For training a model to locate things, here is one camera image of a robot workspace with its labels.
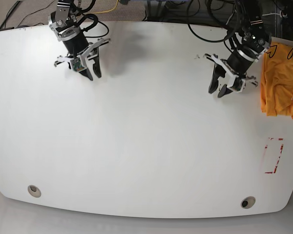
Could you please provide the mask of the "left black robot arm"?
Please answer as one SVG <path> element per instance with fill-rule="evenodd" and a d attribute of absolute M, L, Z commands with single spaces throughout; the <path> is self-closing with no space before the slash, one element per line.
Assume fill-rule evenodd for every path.
<path fill-rule="evenodd" d="M 248 76 L 247 70 L 261 58 L 271 46 L 271 35 L 262 21 L 262 10 L 257 0 L 236 0 L 236 25 L 227 29 L 225 41 L 230 43 L 228 59 L 216 54 L 204 57 L 214 62 L 209 93 L 218 90 L 218 98 L 233 92 L 240 93 L 246 83 L 258 85 L 256 77 Z"/>

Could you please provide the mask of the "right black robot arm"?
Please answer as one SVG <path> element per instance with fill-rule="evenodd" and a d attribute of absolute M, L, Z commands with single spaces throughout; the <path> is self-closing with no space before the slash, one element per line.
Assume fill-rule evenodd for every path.
<path fill-rule="evenodd" d="M 104 38 L 107 33 L 96 36 L 95 43 L 88 41 L 93 39 L 93 36 L 84 35 L 98 24 L 102 24 L 109 32 L 109 28 L 100 22 L 95 14 L 89 12 L 95 3 L 93 0 L 87 8 L 83 9 L 80 0 L 78 4 L 75 4 L 73 0 L 59 0 L 56 11 L 49 16 L 48 23 L 58 41 L 61 41 L 67 49 L 67 55 L 58 56 L 54 66 L 67 63 L 70 70 L 91 81 L 93 75 L 97 78 L 102 77 L 99 47 L 110 42 L 110 39 Z"/>

